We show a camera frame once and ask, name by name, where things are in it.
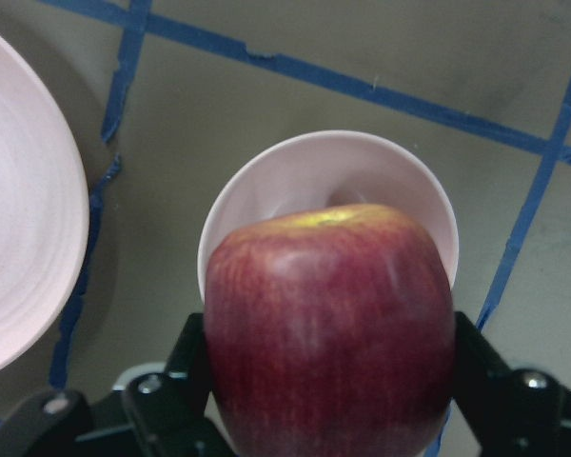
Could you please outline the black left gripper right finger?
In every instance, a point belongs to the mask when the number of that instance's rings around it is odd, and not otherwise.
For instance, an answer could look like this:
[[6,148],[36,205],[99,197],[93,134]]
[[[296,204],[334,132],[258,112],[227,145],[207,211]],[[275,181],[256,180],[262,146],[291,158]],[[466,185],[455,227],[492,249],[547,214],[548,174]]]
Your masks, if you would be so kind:
[[481,456],[571,456],[571,389],[535,368],[511,368],[455,313],[453,399]]

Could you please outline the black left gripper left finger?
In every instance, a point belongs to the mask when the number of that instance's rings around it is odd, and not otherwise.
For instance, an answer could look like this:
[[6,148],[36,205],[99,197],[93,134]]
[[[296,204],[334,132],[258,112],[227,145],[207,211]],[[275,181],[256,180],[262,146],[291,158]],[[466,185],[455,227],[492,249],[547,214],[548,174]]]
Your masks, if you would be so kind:
[[212,381],[203,316],[192,313],[160,371],[133,373],[90,404],[46,389],[0,424],[0,456],[230,456],[206,415]]

